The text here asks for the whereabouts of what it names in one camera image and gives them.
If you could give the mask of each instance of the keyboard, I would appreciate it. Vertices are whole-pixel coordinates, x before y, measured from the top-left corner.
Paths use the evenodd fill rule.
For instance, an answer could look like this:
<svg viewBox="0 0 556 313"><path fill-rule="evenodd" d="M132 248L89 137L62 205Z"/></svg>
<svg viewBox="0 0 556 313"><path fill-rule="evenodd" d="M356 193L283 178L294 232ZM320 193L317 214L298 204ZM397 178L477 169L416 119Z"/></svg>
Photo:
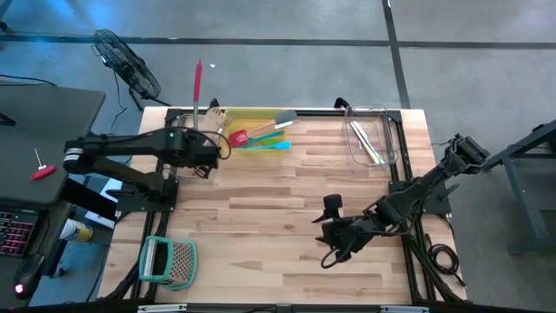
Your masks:
<svg viewBox="0 0 556 313"><path fill-rule="evenodd" d="M0 208L0 256L25 257L38 221L34 210Z"/></svg>

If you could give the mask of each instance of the wooden table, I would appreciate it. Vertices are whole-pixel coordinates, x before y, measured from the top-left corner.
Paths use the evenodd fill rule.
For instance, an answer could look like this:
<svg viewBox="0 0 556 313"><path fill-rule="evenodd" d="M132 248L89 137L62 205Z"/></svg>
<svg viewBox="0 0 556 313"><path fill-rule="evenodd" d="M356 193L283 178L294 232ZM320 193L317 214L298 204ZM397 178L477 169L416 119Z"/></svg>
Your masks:
<svg viewBox="0 0 556 313"><path fill-rule="evenodd" d="M161 128L166 109L145 108L140 132ZM413 173L423 175L435 165L425 114L402 110L401 115ZM286 155L233 155L209 180L181 181L167 237L195 241L199 266L190 288L158 288L156 301L410 303L398 237L377 236L351 261L329 270L320 266L328 247L315 241L321 228L311 221L321 214L322 197L340 193L343 213L359 214L387 193L391 180L388 168L349 171L342 125L340 117L303 117L289 129L293 148ZM138 170L155 166L152 156L132 160ZM135 262L144 220L144 213L132 213L116 226L99 296L109 294ZM454 248L450 229L439 217L424 216L423 226L434 243ZM425 295L419 265L416 271ZM443 278L457 295L466 296L455 278Z"/></svg>

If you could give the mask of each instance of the gray floor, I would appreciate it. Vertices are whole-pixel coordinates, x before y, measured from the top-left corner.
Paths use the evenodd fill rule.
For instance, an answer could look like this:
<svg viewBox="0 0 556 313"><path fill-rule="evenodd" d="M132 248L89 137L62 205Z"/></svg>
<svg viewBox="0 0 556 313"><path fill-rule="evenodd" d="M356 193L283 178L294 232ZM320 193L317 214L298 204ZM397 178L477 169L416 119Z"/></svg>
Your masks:
<svg viewBox="0 0 556 313"><path fill-rule="evenodd" d="M390 3L399 40L556 41L553 1ZM14 30L35 34L86 35L109 28L133 37L388 39L380 0L18 0L3 20ZM119 111L116 86L89 44L10 42L0 48L2 74L106 92L94 131L109 131ZM132 49L161 83L161 99L174 104L191 103L201 57L202 103L217 97L232 106L329 107L336 97L345 97L351 103L400 108L389 48L136 44ZM436 143L460 132L496 152L556 116L556 50L401 49L400 55L411 106L425 110ZM114 132L131 134L141 115L127 89L122 88L121 99L129 110ZM434 148L440 159L441 148ZM504 172L494 169L453 181L461 185L450 198L469 298L554 310L556 257L506 253L509 243L525 239L526 227ZM102 249L70 247L63 261L76 270L42 282L33 304L83 301L100 269ZM62 285L64 292L52 293Z"/></svg>

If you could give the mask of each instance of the electric fan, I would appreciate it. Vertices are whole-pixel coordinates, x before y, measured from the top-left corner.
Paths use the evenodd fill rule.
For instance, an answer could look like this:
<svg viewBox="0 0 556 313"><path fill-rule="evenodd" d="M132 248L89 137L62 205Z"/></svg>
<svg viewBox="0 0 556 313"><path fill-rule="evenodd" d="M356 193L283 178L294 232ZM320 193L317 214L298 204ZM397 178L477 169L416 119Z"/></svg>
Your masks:
<svg viewBox="0 0 556 313"><path fill-rule="evenodd" d="M147 68L145 61L138 57L120 37L111 30L97 30L93 40L104 65L114 70L128 84L129 94L139 110L142 110L142 107L133 95L133 90L143 99L171 106L157 99L161 91L160 84Z"/></svg>

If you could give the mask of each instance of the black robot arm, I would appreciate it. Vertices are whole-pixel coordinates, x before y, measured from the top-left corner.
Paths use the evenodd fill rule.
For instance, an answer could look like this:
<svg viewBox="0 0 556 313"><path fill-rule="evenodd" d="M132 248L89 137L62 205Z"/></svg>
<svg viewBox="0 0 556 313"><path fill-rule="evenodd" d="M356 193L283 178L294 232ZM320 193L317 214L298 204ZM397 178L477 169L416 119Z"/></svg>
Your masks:
<svg viewBox="0 0 556 313"><path fill-rule="evenodd" d="M322 236L316 239L328 244L335 251L336 262L345 262L351 253L361 250L374 236L396 236L408 233L399 229L407 218L417 217L422 204L434 187L448 178L459 174L476 174L486 161L489 153L482 149L471 137L456 135L450 140L445 156L436 167L423 177L417 177L402 191L383 196L369 205L359 216L340 217L340 195L325 196L323 216L314 223L332 218L322 224Z"/></svg>
<svg viewBox="0 0 556 313"><path fill-rule="evenodd" d="M128 184L128 188L113 196L135 198L133 207L159 210L153 203L173 205L177 181L165 179L158 172L139 170L108 159L108 156L155 156L175 167L197 168L197 175L207 178L218 168L221 158L218 145L198 130L169 127L138 136L93 135L68 141L65 145L63 167L69 173L98 173Z"/></svg>

